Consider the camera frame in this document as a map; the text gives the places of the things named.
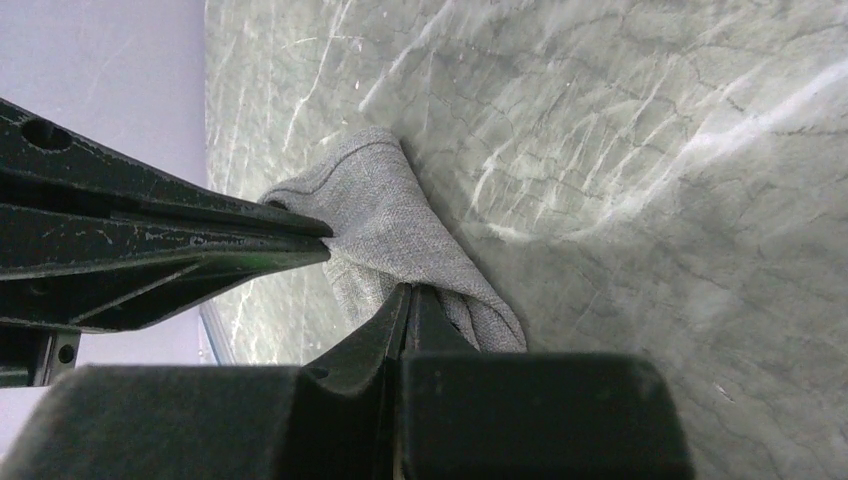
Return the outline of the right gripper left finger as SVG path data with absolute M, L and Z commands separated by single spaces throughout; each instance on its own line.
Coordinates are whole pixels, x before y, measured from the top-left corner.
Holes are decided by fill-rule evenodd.
M 301 366 L 86 366 L 37 405 L 5 479 L 393 479 L 412 289 Z

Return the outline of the grey cloth napkin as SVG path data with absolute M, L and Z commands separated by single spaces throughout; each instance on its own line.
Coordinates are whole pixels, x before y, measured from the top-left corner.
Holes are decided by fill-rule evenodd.
M 396 286 L 424 285 L 475 349 L 527 352 L 516 314 L 432 210 L 389 130 L 346 137 L 259 201 L 331 228 L 323 271 L 349 328 L 370 319 Z

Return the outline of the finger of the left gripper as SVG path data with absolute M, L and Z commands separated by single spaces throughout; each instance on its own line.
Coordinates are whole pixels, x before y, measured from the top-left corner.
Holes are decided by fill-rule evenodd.
M 314 238 L 332 233 L 320 220 L 197 186 L 7 100 L 1 102 L 1 201 L 209 231 Z

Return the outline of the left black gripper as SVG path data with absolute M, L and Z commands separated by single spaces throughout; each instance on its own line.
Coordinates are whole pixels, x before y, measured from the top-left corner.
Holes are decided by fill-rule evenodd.
M 259 210 L 271 219 L 203 224 L 3 205 L 1 387 L 46 387 L 73 370 L 74 331 L 143 329 L 248 281 L 328 260 L 326 224 Z

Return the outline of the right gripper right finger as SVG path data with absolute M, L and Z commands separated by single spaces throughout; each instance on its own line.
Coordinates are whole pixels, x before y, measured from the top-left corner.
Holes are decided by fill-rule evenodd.
M 669 388 L 610 353 L 483 353 L 412 291 L 399 374 L 409 479 L 691 479 Z

